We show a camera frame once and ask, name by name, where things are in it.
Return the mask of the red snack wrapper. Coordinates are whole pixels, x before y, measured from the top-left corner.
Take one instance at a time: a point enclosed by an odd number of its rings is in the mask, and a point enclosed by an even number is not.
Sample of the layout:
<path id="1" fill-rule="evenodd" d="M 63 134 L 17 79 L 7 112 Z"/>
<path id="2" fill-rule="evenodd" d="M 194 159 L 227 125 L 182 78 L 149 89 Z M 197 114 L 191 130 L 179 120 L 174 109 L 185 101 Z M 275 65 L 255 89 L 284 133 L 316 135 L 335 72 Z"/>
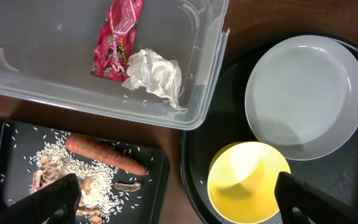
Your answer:
<path id="1" fill-rule="evenodd" d="M 116 82 L 128 78 L 129 57 L 133 54 L 142 5 L 143 0 L 114 0 L 96 39 L 93 76 Z"/>

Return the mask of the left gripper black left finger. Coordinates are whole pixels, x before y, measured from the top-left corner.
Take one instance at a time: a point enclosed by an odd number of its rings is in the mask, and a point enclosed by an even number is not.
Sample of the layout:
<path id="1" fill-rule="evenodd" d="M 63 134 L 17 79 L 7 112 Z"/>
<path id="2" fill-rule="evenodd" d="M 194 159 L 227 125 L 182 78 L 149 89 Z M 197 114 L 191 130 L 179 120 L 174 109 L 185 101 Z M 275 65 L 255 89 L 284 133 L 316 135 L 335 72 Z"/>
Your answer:
<path id="1" fill-rule="evenodd" d="M 80 199 L 77 176 L 68 174 L 0 211 L 0 224 L 73 224 Z"/>

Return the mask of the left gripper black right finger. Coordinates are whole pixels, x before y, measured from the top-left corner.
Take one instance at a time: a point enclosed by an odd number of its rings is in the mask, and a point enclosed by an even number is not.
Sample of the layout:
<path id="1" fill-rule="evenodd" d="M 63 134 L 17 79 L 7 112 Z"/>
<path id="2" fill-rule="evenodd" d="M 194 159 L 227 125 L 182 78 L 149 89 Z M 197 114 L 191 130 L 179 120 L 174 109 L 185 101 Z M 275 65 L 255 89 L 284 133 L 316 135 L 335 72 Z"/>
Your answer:
<path id="1" fill-rule="evenodd" d="M 287 172 L 279 173 L 274 194 L 284 223 L 358 223 L 358 208 Z"/>

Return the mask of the yellow bowl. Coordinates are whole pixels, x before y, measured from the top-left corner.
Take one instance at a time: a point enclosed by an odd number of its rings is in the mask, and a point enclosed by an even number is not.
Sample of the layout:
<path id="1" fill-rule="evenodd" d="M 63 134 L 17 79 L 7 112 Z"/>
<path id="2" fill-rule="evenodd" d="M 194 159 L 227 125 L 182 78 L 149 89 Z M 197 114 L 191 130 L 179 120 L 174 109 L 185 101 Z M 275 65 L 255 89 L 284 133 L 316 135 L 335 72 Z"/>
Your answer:
<path id="1" fill-rule="evenodd" d="M 262 142 L 229 144 L 211 161 L 209 201 L 227 221 L 264 222 L 279 211 L 274 190 L 280 172 L 290 173 L 290 166 L 274 147 Z"/>

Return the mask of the white tissue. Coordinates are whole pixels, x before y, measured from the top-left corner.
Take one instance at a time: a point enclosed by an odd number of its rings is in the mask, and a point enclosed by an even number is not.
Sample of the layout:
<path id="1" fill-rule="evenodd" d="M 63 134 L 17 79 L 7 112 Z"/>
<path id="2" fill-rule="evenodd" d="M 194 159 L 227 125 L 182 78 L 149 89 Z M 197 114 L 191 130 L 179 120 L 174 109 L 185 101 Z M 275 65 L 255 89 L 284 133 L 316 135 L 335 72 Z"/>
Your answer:
<path id="1" fill-rule="evenodd" d="M 146 92 L 168 99 L 172 108 L 184 109 L 178 102 L 182 75 L 176 60 L 166 60 L 151 49 L 142 49 L 129 57 L 128 64 L 123 87 L 144 87 Z"/>

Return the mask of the grey round plate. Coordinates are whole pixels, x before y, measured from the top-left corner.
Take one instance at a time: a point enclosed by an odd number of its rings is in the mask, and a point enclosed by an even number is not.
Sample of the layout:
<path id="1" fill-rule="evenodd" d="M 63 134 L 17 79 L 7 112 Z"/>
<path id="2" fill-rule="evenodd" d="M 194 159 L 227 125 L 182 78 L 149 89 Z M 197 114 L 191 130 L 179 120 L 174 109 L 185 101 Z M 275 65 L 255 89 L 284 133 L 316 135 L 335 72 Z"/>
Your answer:
<path id="1" fill-rule="evenodd" d="M 358 61 L 329 37 L 285 39 L 255 64 L 244 106 L 254 136 L 285 158 L 324 157 L 358 128 Z"/>

